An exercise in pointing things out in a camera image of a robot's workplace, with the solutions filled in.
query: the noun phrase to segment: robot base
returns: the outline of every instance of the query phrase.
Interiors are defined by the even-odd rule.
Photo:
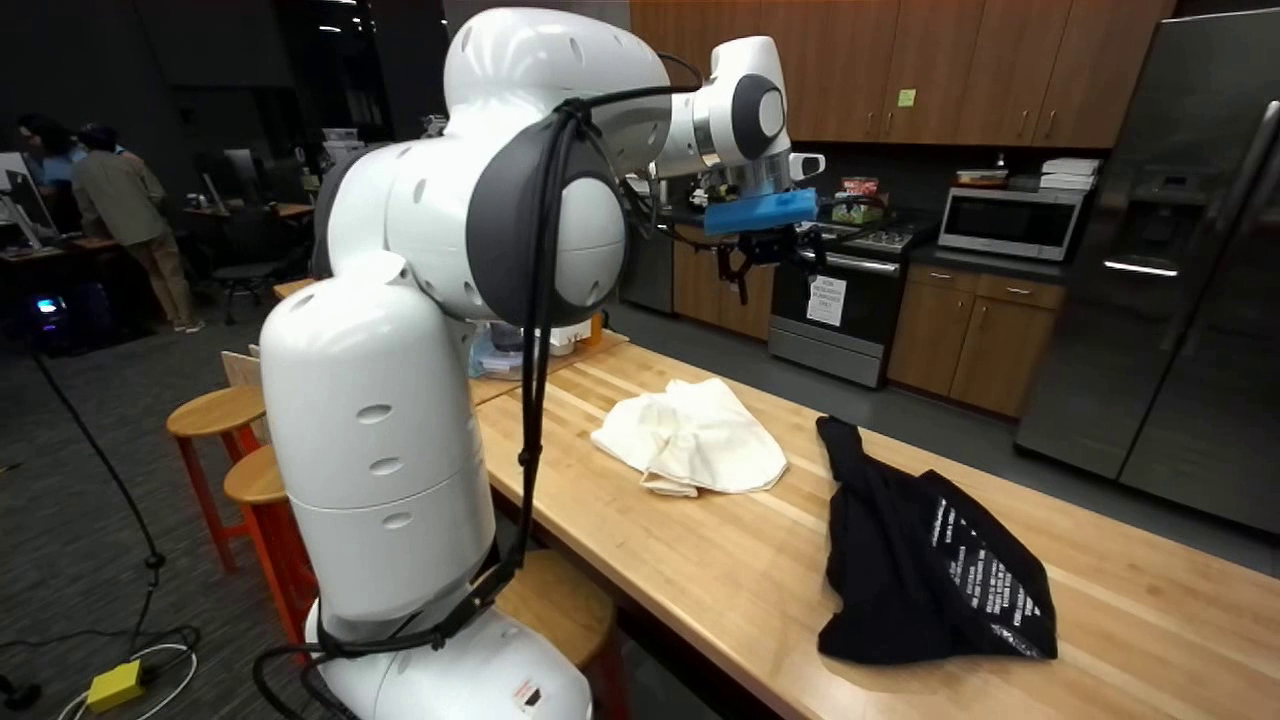
[[[369,720],[587,720],[593,686],[544,635],[497,609],[441,652],[325,658],[325,683]]]

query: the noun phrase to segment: oven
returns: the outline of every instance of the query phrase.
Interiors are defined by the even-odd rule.
[[[828,243],[824,264],[780,264],[772,280],[769,351],[863,386],[883,385],[883,358],[904,297],[907,246],[934,230],[904,225]]]

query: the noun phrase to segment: black bag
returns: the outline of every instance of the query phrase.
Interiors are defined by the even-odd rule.
[[[1057,657],[1044,565],[986,509],[934,473],[875,462],[837,417],[819,417],[814,433],[841,480],[828,585],[842,609],[819,632],[824,657]]]

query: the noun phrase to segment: microwave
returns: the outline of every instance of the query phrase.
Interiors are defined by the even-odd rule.
[[[938,246],[1064,264],[1089,191],[951,187]]]

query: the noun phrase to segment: kitchen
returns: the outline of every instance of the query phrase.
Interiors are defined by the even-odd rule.
[[[1276,10],[632,0],[632,27],[682,72],[723,37],[774,37],[790,136],[828,155],[824,230],[850,239],[819,271],[738,280],[727,251],[642,243],[623,300],[861,386],[1003,417],[1015,450],[1280,533],[1258,310],[1280,77],[1250,63],[1276,46]],[[863,91],[824,91],[828,68]]]

